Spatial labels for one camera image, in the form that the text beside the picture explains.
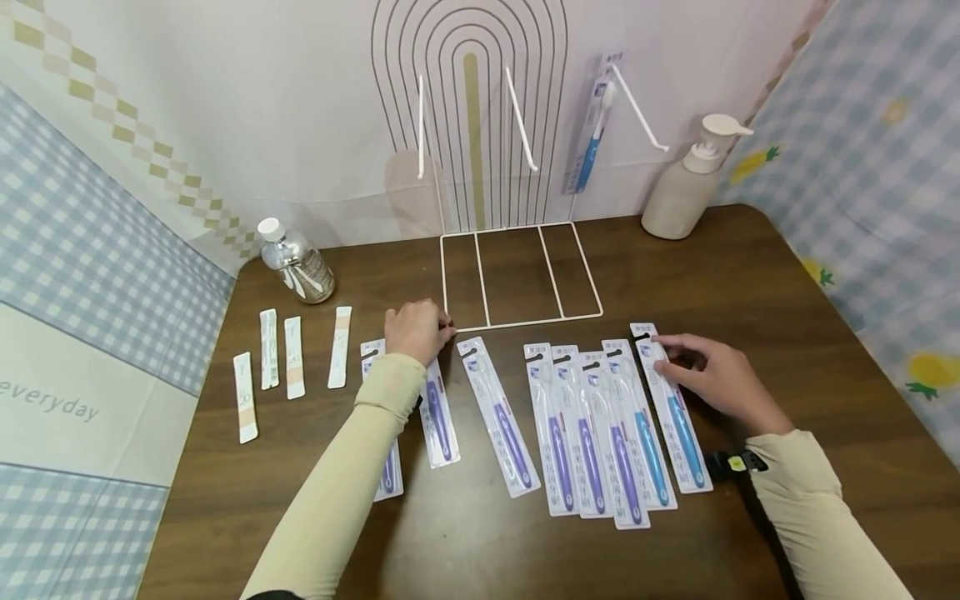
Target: toothbrush handle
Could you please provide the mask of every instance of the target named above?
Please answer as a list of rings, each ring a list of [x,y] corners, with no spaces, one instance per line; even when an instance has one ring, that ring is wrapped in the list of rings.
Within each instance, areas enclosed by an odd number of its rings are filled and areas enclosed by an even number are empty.
[[[564,436],[560,430],[560,422],[556,417],[550,420],[550,440],[553,443],[553,453],[557,457],[557,475],[560,478],[560,489],[564,493],[564,505],[569,511],[573,510],[573,486],[570,483],[570,467],[566,461]]]
[[[684,409],[680,406],[680,401],[676,395],[670,394],[670,413],[673,415],[673,422],[677,426],[677,435],[680,437],[680,444],[684,447],[686,462],[690,465],[690,474],[693,475],[693,482],[698,488],[705,485],[704,470],[700,465],[700,456],[697,454],[697,448],[693,444],[693,434],[690,432],[690,421],[684,415]]]
[[[584,455],[587,459],[587,475],[590,480],[590,489],[593,491],[593,504],[596,506],[597,513],[602,515],[606,512],[607,505],[603,499],[603,486],[600,485],[600,467],[597,465],[597,455],[593,448],[593,438],[590,436],[590,426],[586,419],[580,419],[578,426],[580,443],[584,447]]]
[[[593,170],[593,161],[597,157],[597,149],[600,147],[600,137],[591,137],[587,145],[587,153],[584,154],[584,164],[580,167],[580,177],[577,179],[576,193],[584,191],[587,187],[587,180],[590,179],[590,171]]]
[[[386,493],[394,492],[394,451],[391,448],[387,455],[387,464],[383,466],[383,474],[380,475],[380,484]]]
[[[634,470],[630,466],[630,459],[627,458],[627,442],[623,439],[623,430],[620,427],[611,427],[610,435],[613,442],[613,453],[616,454],[616,467],[620,471],[620,481],[623,483],[624,491],[627,494],[630,517],[634,520],[634,523],[639,525],[643,521],[643,513],[640,511],[640,500],[636,495]]]
[[[503,409],[503,404],[499,402],[494,404],[493,411],[496,413],[497,422],[500,423],[500,433],[503,434],[507,448],[514,458],[514,465],[516,466],[517,474],[520,476],[520,482],[524,488],[529,488],[533,485],[533,480],[530,478],[530,471],[527,470],[527,463],[523,460],[523,452],[520,450],[520,444],[516,441],[514,428],[510,425],[510,419],[507,418],[507,411]]]
[[[437,392],[437,383],[429,380],[426,382],[426,406],[430,412],[434,427],[437,429],[437,439],[440,441],[440,451],[444,454],[445,460],[450,460],[453,453],[450,451],[450,440],[446,437],[446,423],[444,422],[444,411],[440,406],[440,394]]]
[[[647,458],[647,467],[654,480],[654,486],[657,488],[657,498],[661,506],[670,503],[670,494],[666,490],[666,480],[663,478],[663,467],[660,465],[660,457],[657,454],[657,445],[654,443],[653,433],[650,431],[650,423],[643,412],[635,413],[636,426],[640,430],[640,438],[643,440],[643,454]]]

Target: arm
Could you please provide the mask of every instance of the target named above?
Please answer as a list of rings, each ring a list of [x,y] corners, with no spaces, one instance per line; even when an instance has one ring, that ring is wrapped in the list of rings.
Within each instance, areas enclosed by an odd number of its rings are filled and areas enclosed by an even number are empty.
[[[752,475],[756,495],[804,598],[911,598],[844,504],[840,480],[823,449],[810,433],[794,428],[743,352],[689,334],[658,341],[669,347],[671,358],[692,358],[692,367],[661,361],[657,371],[738,420],[753,436],[747,446],[769,467]]]
[[[426,369],[403,354],[371,367],[353,412],[326,448],[256,564],[242,598],[287,590],[332,598],[373,504],[390,446],[403,430]]]
[[[760,435],[747,447],[770,467],[756,496],[807,600],[912,598],[843,501],[840,480],[809,432]]]

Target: blue gingham wallpaper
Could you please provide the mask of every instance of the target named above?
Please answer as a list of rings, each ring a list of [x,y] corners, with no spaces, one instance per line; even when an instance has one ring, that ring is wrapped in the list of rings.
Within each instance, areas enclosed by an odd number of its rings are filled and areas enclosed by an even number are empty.
[[[0,86],[0,301],[196,396],[233,288]]]
[[[724,165],[960,467],[960,11],[838,0]]]
[[[197,396],[233,277],[1,84],[0,156],[0,301]],[[0,597],[134,598],[166,496],[0,464]]]

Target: wall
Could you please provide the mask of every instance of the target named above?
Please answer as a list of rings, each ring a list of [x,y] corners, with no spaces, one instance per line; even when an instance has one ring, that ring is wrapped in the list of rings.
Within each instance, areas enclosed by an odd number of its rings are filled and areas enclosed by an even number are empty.
[[[132,598],[233,278],[0,87],[0,582]]]
[[[773,220],[960,466],[957,31],[951,3],[837,3],[717,201]]]
[[[19,34],[0,38],[4,81],[232,271],[255,253],[251,227],[268,215],[302,224],[322,246],[436,234],[438,196],[451,231],[566,219],[573,198],[560,188],[570,145],[595,62],[613,50],[627,51],[624,76],[675,151],[649,145],[621,94],[574,217],[636,213],[699,116],[748,115],[816,2],[300,0],[283,11],[252,0],[7,4]],[[429,44],[427,28],[436,38]],[[388,45],[396,50],[385,52]],[[481,74],[478,177],[468,54]],[[544,163],[537,175],[501,106],[502,64],[514,67]],[[417,73],[427,98],[424,180],[411,114]]]

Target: white wire rack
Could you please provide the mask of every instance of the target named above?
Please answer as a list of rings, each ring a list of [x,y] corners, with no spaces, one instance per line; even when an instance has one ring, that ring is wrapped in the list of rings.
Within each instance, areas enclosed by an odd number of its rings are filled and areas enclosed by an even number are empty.
[[[643,127],[643,130],[647,134],[647,138],[650,140],[650,143],[660,150],[666,152],[669,150],[669,147],[660,144],[657,139],[654,137],[653,132],[650,130],[650,126],[647,124],[647,120],[643,117],[643,113],[640,112],[640,108],[634,99],[634,95],[631,93],[630,88],[627,86],[626,82],[623,80],[623,76],[620,74],[620,70],[616,67],[615,64],[612,65],[613,74],[616,76],[620,85],[623,87],[624,91],[627,94],[627,98],[630,101],[634,113],[640,121],[640,125]],[[511,77],[510,68],[504,67],[504,79],[507,83],[507,89],[510,96],[510,101],[513,104],[514,108],[514,117],[516,119],[516,126],[519,129],[520,140],[523,144],[523,153],[526,158],[527,166],[534,173],[537,173],[539,168],[534,163],[533,154],[530,151],[530,141],[527,137],[526,128],[523,126],[523,114],[520,111],[519,102],[516,100],[516,90],[514,89],[514,81]],[[419,101],[420,101],[420,113],[419,113],[419,122],[418,122],[418,151],[420,153],[420,173],[418,179],[423,178],[423,139],[424,139],[424,126],[423,126],[423,76],[419,76]],[[587,255],[584,253],[583,244],[580,242],[580,234],[577,232],[577,226],[573,222],[573,208],[576,205],[577,197],[574,196],[573,201],[570,203],[570,212],[567,216],[566,221],[560,221],[557,223],[543,223],[538,225],[522,225],[506,228],[495,228],[495,229],[481,229],[477,231],[463,231],[458,233],[447,233],[446,232],[446,219],[444,218],[444,207],[441,200],[440,194],[440,182],[437,178],[438,169],[431,169],[434,176],[434,185],[437,189],[437,205],[440,209],[441,223],[444,226],[444,234],[440,236],[440,268],[442,272],[443,285],[444,285],[444,311],[449,310],[449,300],[448,293],[446,289],[446,256],[444,253],[444,241],[451,237],[465,237],[470,236],[473,238],[473,248],[476,251],[476,260],[477,260],[477,272],[480,276],[480,293],[483,300],[483,310],[484,310],[484,319],[486,324],[478,325],[474,327],[463,327],[459,328],[459,331],[467,333],[471,331],[485,331],[488,329],[504,329],[507,327],[520,327],[524,325],[534,325],[534,324],[548,324],[548,323],[562,323],[566,321],[581,321],[584,319],[595,319],[597,317],[602,317],[604,314],[603,302],[600,301],[600,294],[597,292],[596,283],[593,280],[593,272],[590,270],[589,261],[587,261]],[[544,228],[553,228],[553,227],[570,227],[570,230],[573,232],[573,239],[577,243],[577,250],[580,252],[580,259],[583,261],[584,270],[587,272],[587,279],[590,282],[590,291],[593,293],[593,299],[596,301],[597,310],[596,312],[587,314],[587,315],[572,315],[568,316],[564,312],[564,303],[560,298],[560,291],[557,288],[557,279],[553,272],[553,264],[550,262],[550,252],[546,247],[546,241],[543,238],[543,229]],[[560,313],[559,317],[554,317],[551,319],[537,319],[533,321],[518,321],[513,323],[500,323],[495,324],[490,320],[490,301],[487,297],[487,284],[484,280],[483,273],[483,259],[480,253],[480,241],[479,238],[481,235],[487,235],[489,233],[500,233],[503,231],[516,231],[520,229],[533,229],[537,230],[537,234],[540,237],[540,247],[543,249],[543,259],[546,261],[547,272],[550,274],[550,284],[553,286],[554,299],[557,301],[557,310]]]

